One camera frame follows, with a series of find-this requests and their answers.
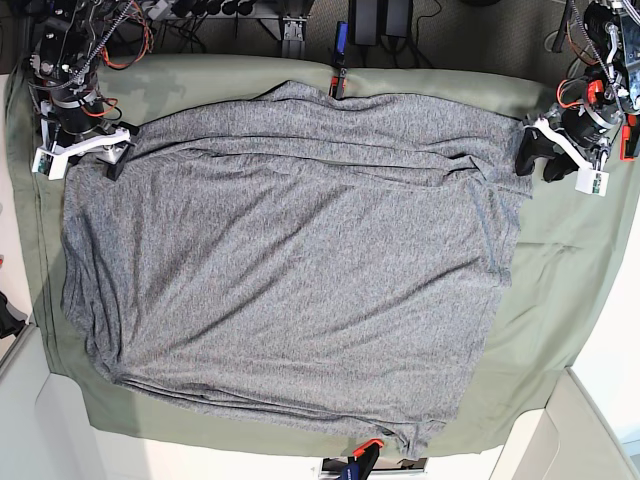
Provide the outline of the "grey heathered T-shirt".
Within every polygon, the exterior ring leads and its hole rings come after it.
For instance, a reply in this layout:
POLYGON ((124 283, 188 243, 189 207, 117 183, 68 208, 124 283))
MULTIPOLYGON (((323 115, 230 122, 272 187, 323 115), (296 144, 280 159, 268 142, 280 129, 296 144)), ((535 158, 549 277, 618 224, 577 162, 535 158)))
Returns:
POLYGON ((109 382, 415 458, 457 415, 532 193, 508 117, 289 82, 144 125, 64 189, 63 308, 109 382))

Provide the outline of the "right orange black clamp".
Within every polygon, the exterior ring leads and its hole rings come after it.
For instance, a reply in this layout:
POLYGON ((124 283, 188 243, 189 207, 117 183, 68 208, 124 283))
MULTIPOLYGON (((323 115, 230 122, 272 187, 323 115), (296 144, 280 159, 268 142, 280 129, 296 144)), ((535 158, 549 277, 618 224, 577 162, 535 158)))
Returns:
POLYGON ((639 156, 639 125, 624 125, 621 131, 620 160, 632 162, 639 156))

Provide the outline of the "orange black clamp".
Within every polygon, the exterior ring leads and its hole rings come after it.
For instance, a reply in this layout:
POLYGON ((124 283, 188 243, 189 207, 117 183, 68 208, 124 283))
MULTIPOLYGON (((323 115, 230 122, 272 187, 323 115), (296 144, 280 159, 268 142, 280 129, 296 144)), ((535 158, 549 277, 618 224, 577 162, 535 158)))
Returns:
POLYGON ((381 439, 371 439, 357 447, 340 472, 339 480, 367 480, 384 447, 381 439))
POLYGON ((620 160, 632 162, 639 156, 639 125, 624 125, 621 131, 620 160))

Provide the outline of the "green table cloth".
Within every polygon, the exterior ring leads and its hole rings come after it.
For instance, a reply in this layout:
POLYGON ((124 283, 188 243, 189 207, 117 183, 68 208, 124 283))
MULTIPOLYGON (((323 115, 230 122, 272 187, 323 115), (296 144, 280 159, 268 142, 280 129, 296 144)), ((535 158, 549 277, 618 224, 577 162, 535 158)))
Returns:
MULTIPOLYGON (((188 109, 253 98, 286 82, 326 90, 329 66, 232 55, 151 56, 122 73, 99 76, 126 121, 143 124, 188 109)), ((6 155, 35 322, 49 369, 73 380, 95 428, 149 440, 261 454, 330 456, 348 437, 193 413, 104 380, 61 308, 65 278, 60 240, 63 185, 36 176, 37 140, 26 77, 4 89, 6 155)), ((516 418, 542 407, 561 371, 587 342, 614 284, 639 198, 639 165, 613 157, 605 196, 587 196, 567 177, 536 181, 520 212, 521 232, 485 352, 456 419, 427 448, 431 457, 478 453, 503 443, 516 418)))

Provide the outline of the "white power strip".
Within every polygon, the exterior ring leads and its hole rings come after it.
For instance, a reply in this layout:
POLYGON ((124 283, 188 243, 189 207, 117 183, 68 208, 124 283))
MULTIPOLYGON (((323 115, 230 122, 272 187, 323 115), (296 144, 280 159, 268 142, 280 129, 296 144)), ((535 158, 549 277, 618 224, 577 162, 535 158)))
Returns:
POLYGON ((148 19, 161 21, 171 13, 172 3, 167 0, 144 0, 140 2, 140 6, 148 19))

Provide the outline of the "black power adapter right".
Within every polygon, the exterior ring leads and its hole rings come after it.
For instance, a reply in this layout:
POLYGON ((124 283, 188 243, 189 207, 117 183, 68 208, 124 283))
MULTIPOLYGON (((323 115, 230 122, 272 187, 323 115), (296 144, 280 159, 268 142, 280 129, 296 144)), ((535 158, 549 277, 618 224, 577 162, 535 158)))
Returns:
POLYGON ((412 15, 411 0, 385 0, 382 34, 388 37, 406 38, 410 31, 412 15))

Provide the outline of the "black power adapter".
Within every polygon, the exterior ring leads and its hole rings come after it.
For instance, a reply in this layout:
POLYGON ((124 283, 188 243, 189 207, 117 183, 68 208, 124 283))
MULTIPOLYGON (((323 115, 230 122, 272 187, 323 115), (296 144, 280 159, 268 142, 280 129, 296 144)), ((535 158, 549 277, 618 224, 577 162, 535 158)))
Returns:
POLYGON ((410 31, 412 15, 411 0, 385 0, 382 34, 388 37, 406 38, 410 31))
POLYGON ((350 2, 350 35, 352 43, 374 46, 378 36, 378 1, 353 0, 350 2))

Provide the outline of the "black power adapter left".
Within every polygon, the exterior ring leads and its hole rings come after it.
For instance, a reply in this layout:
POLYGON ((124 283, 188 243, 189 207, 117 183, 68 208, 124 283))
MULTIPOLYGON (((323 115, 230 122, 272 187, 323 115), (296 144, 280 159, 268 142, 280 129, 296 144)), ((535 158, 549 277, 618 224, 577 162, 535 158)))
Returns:
POLYGON ((350 35, 352 43, 374 46, 378 36, 378 1, 353 0, 350 2, 350 35))

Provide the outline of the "bottom orange black clamp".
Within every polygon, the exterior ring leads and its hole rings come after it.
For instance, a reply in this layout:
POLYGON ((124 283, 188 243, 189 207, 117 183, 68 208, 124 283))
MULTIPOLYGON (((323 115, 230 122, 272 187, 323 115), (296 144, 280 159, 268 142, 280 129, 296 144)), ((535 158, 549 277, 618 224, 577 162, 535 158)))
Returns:
POLYGON ((381 439, 371 439, 357 447, 340 472, 339 480, 367 480, 384 447, 381 439))

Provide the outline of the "aluminium frame bracket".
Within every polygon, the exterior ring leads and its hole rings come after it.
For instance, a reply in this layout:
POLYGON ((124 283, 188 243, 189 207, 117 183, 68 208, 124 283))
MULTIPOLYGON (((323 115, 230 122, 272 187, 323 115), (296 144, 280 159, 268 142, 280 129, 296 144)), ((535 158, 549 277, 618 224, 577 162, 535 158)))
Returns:
POLYGON ((281 56, 302 60, 306 48, 306 19, 284 17, 281 20, 281 56))

